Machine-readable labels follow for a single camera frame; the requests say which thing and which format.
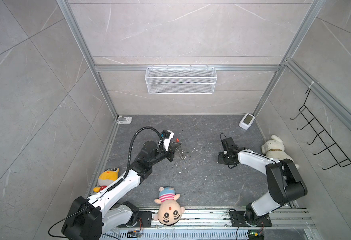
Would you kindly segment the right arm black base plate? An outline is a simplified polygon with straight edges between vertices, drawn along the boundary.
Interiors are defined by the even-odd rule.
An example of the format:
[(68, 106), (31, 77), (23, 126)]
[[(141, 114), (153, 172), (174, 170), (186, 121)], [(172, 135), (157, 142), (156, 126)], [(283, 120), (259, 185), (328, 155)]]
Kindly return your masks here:
[(233, 227), (271, 227), (269, 215), (257, 216), (252, 212), (229, 210), (228, 214)]

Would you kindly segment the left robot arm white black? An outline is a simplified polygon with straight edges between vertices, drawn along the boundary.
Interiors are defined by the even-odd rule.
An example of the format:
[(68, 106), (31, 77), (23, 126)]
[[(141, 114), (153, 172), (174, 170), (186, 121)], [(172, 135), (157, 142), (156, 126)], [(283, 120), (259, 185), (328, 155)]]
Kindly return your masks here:
[(69, 240), (98, 240), (106, 232), (137, 220), (138, 208), (129, 202), (114, 205), (132, 189), (138, 187), (152, 173), (153, 165), (167, 159), (173, 161), (181, 143), (169, 143), (161, 152), (158, 143), (147, 141), (130, 164), (126, 177), (85, 199), (78, 197), (72, 203), (61, 232)]

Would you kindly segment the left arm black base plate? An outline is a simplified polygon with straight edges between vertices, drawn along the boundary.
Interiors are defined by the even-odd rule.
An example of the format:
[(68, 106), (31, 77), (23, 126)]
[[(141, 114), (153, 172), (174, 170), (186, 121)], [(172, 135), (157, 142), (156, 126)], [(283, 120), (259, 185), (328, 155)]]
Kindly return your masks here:
[(152, 214), (150, 211), (133, 213), (133, 216), (127, 224), (119, 225), (118, 228), (149, 228), (152, 222)]

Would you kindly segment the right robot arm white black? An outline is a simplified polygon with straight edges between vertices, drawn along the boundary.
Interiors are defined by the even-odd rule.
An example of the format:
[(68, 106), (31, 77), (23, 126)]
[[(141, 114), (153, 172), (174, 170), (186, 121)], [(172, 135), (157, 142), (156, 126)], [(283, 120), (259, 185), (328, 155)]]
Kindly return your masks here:
[(224, 150), (219, 152), (219, 164), (229, 169), (246, 165), (267, 177), (268, 191), (246, 206), (244, 217), (248, 225), (258, 225), (272, 211), (307, 195), (308, 189), (292, 160), (268, 158), (241, 149), (232, 138), (221, 139), (221, 144)]

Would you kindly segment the metal keyring holder red handle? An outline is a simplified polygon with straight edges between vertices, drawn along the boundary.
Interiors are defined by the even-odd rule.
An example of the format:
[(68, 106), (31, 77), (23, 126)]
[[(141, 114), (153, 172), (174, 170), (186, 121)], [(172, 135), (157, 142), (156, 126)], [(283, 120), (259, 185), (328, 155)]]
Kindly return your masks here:
[(186, 155), (186, 152), (182, 149), (182, 144), (181, 144), (180, 140), (176, 139), (176, 143), (179, 144), (178, 153), (179, 153), (180, 158), (182, 160), (185, 160), (187, 155)]

